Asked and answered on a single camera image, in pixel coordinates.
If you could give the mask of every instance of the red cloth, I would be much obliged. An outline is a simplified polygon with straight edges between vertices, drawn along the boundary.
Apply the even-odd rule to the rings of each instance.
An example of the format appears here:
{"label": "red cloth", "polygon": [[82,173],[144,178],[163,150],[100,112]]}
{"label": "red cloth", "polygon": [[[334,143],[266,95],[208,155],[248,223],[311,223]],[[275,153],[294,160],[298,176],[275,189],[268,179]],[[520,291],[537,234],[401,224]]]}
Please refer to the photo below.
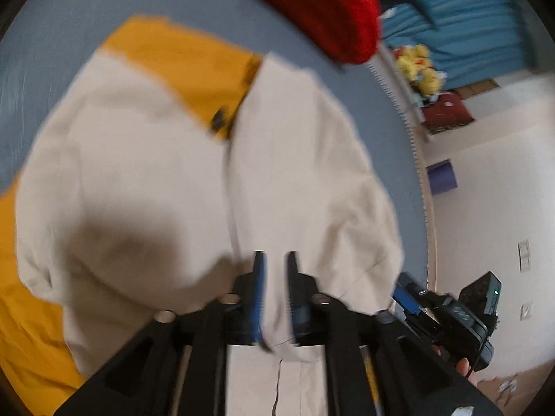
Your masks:
{"label": "red cloth", "polygon": [[380,36],[378,0],[266,0],[337,62],[363,63]]}

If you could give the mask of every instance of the gray surface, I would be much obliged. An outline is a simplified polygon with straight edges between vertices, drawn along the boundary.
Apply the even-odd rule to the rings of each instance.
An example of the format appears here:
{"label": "gray surface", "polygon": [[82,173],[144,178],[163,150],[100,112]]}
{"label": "gray surface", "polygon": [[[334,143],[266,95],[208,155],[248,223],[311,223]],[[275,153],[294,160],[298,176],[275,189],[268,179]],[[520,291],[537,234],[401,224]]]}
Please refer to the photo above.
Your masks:
{"label": "gray surface", "polygon": [[20,169],[40,124],[77,71],[132,14],[168,16],[315,69],[354,116],[398,212],[405,269],[426,282],[422,197],[403,121],[365,66],[340,70],[260,0],[28,0],[0,41],[0,189]]}

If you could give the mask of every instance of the purple object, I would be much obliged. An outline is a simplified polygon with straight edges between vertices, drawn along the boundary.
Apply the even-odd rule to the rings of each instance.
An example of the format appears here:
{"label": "purple object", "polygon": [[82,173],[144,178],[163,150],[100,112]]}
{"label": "purple object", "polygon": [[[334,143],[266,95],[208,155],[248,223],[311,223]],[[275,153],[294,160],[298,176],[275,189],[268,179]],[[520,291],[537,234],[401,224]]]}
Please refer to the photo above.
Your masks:
{"label": "purple object", "polygon": [[457,179],[454,176],[453,165],[451,165],[450,159],[436,162],[427,167],[426,170],[428,170],[429,187],[432,195],[457,189]]}

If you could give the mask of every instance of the screw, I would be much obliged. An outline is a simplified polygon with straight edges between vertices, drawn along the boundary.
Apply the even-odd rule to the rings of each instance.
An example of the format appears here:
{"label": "screw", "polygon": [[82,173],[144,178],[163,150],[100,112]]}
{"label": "screw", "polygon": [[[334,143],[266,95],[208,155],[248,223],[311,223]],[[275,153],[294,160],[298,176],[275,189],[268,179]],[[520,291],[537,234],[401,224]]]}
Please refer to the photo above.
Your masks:
{"label": "screw", "polygon": [[313,295],[313,304],[314,305],[327,305],[330,302],[330,298],[326,294],[322,294],[321,292]]}
{"label": "screw", "polygon": [[162,324],[169,324],[176,320],[176,314],[173,311],[162,310],[154,315],[154,320]]}
{"label": "screw", "polygon": [[218,300],[224,305],[237,305],[241,301],[241,298],[237,294],[224,294],[220,296]]}

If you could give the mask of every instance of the beige fabric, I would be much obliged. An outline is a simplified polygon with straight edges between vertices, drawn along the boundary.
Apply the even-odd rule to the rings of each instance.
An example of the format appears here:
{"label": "beige fabric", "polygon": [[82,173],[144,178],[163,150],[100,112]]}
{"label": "beige fabric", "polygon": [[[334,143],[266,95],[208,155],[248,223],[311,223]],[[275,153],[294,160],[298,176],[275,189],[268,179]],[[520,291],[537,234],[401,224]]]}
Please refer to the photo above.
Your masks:
{"label": "beige fabric", "polygon": [[[21,280],[64,306],[66,340],[90,375],[155,310],[201,307],[264,250],[262,328],[275,355],[262,368],[259,352],[248,360],[232,349],[229,414],[260,414],[277,385],[277,414],[325,414],[321,349],[288,342],[284,257],[298,251],[301,270],[357,311],[388,307],[402,263],[390,200],[347,111],[311,72],[275,55],[229,144],[188,111],[142,71],[94,55],[23,171]],[[260,397],[248,408],[246,383]]]}

